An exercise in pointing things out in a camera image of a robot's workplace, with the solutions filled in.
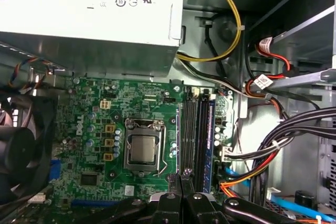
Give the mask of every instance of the chip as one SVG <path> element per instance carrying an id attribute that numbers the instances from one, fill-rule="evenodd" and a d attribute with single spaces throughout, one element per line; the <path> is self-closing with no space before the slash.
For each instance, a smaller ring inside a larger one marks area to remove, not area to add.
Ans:
<path id="1" fill-rule="evenodd" d="M 113 160 L 113 154 L 112 153 L 104 153 L 103 160 L 104 161 L 112 161 Z"/>
<path id="2" fill-rule="evenodd" d="M 113 139 L 105 139 L 105 146 L 113 146 L 113 142 L 114 140 Z"/>
<path id="3" fill-rule="evenodd" d="M 116 127 L 115 127 L 114 124 L 107 124 L 107 125 L 105 125 L 105 131 L 107 133 L 113 133 L 115 129 L 116 129 Z"/>
<path id="4" fill-rule="evenodd" d="M 153 162 L 155 157 L 155 137 L 154 136 L 132 136 L 131 161 L 133 162 Z"/>
<path id="5" fill-rule="evenodd" d="M 80 184 L 82 186 L 96 186 L 98 182 L 98 174 L 82 173 L 80 176 Z"/>
<path id="6" fill-rule="evenodd" d="M 222 119 L 221 118 L 215 118 L 215 124 L 222 124 Z"/>

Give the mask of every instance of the cable bundle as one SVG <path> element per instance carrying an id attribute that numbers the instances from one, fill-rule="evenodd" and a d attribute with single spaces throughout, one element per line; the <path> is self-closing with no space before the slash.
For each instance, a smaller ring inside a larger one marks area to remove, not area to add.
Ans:
<path id="1" fill-rule="evenodd" d="M 258 151 L 248 154 L 228 155 L 232 159 L 236 158 L 254 159 L 254 162 L 251 171 L 247 173 L 240 175 L 229 174 L 228 176 L 234 179 L 221 183 L 220 185 L 221 188 L 225 189 L 236 183 L 240 183 L 248 178 L 252 178 L 254 176 L 263 173 L 267 169 L 269 163 L 276 157 L 279 150 L 282 147 L 289 144 L 295 136 L 309 133 L 316 136 L 336 140 L 335 128 L 299 125 L 301 123 L 308 121 L 321 120 L 324 118 L 332 118 L 335 115 L 336 115 L 336 108 L 334 107 L 301 113 L 299 115 L 293 116 L 290 119 L 287 119 L 286 121 L 280 123 L 277 127 L 275 127 L 260 144 Z M 257 203 L 260 203 L 260 205 L 263 205 L 266 197 L 266 187 L 267 187 L 266 175 L 267 174 L 264 175 L 265 178 L 261 178 L 263 182 L 259 183 L 260 194 L 255 193 L 256 191 L 255 177 L 251 179 L 250 201 L 252 202 L 256 201 Z"/>
<path id="2" fill-rule="evenodd" d="M 46 65 L 46 72 L 45 72 L 44 76 L 37 83 L 27 83 L 23 87 L 19 87 L 19 88 L 15 87 L 13 82 L 16 79 L 16 77 L 18 76 L 20 68 L 25 64 L 33 63 L 33 62 L 41 62 L 42 64 Z M 48 68 L 48 64 L 50 64 L 49 61 L 38 58 L 38 57 L 29 58 L 29 59 L 26 59 L 26 60 L 20 62 L 19 64 L 17 64 L 15 66 L 14 72 L 13 72 L 11 78 L 8 81 L 8 86 L 12 89 L 18 89 L 18 90 L 28 89 L 28 88 L 32 87 L 28 92 L 30 92 L 33 89 L 37 89 L 43 83 L 43 81 L 46 79 L 46 77 L 49 75 L 50 70 Z"/>

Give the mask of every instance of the blue ram slot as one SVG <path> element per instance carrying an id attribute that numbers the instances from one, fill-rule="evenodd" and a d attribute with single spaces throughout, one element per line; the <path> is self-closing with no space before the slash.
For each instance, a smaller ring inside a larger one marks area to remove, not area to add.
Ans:
<path id="1" fill-rule="evenodd" d="M 50 162 L 50 166 L 49 181 L 53 179 L 59 179 L 59 177 L 61 176 L 61 160 L 52 159 Z"/>
<path id="2" fill-rule="evenodd" d="M 72 207 L 110 207 L 118 203 L 119 201 L 74 199 L 71 202 L 71 206 Z"/>
<path id="3" fill-rule="evenodd" d="M 214 126 L 215 126 L 215 100 L 209 101 L 209 114 L 208 114 L 208 135 L 206 143 L 205 160 L 206 165 L 204 168 L 204 184 L 203 192 L 210 193 L 211 191 L 211 176 L 212 176 L 212 156 L 214 149 Z"/>

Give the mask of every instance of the white cable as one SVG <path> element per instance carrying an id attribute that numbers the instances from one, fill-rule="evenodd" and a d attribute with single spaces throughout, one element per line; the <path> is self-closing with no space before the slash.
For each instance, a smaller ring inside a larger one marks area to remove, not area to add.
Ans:
<path id="1" fill-rule="evenodd" d="M 203 80 L 206 80 L 206 81 L 209 81 L 209 82 L 218 83 L 219 86 L 220 86 L 221 88 L 222 88 L 223 86 L 224 86 L 224 87 L 227 87 L 227 88 L 229 88 L 229 89 L 235 91 L 236 93 L 241 94 L 241 95 L 243 95 L 243 96 L 245 96 L 245 97 L 258 99 L 258 97 L 252 97 L 252 96 L 250 96 L 250 95 L 247 95 L 247 94 L 243 93 L 241 90 L 237 90 L 237 89 L 235 89 L 234 87 L 232 87 L 230 84 L 225 83 L 225 82 L 223 82 L 223 81 L 216 80 L 216 79 L 210 79 L 210 78 L 207 78 L 207 77 L 204 77 L 204 76 L 200 76 L 200 75 L 194 73 L 191 69 L 189 69 L 189 67 L 188 67 L 183 61 L 181 61 L 181 60 L 179 60 L 179 61 L 181 62 L 182 66 L 183 66 L 189 73 L 191 73 L 191 74 L 192 74 L 193 76 L 195 76 L 195 77 L 198 77 L 198 78 L 200 78 L 200 79 L 203 79 Z"/>
<path id="2" fill-rule="evenodd" d="M 270 147 L 267 147 L 265 149 L 262 149 L 261 151 L 256 151 L 256 152 L 249 152 L 249 153 L 233 153 L 233 152 L 229 152 L 229 151 L 226 151 L 227 154 L 229 154 L 230 156 L 234 156 L 234 157 L 241 157 L 241 156 L 245 156 L 245 155 L 253 155 L 253 154 L 258 154 L 258 152 L 263 152 L 263 154 L 261 154 L 261 156 L 267 156 L 269 153 L 271 154 L 272 152 L 276 151 L 278 148 L 281 148 L 283 147 L 282 145 L 284 143 L 286 143 L 287 141 L 289 140 L 289 138 L 284 138 L 282 139 L 281 141 L 277 142 L 278 145 L 277 146 L 270 146 Z"/>

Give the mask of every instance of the red wire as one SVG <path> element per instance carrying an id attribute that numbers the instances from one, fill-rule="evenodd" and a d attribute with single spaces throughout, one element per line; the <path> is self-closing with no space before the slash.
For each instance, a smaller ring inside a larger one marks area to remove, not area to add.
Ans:
<path id="1" fill-rule="evenodd" d="M 265 51 L 262 51 L 258 45 L 256 45 L 256 50 L 257 52 L 260 54 L 260 55 L 263 55 L 265 57 L 273 57 L 273 58 L 276 58 L 276 59 L 279 59 L 279 60 L 282 60 L 285 65 L 286 65 L 286 68 L 287 68 L 287 71 L 290 70 L 290 63 L 289 61 L 282 55 L 277 55 L 277 54 L 273 54 L 271 52 L 265 52 Z"/>

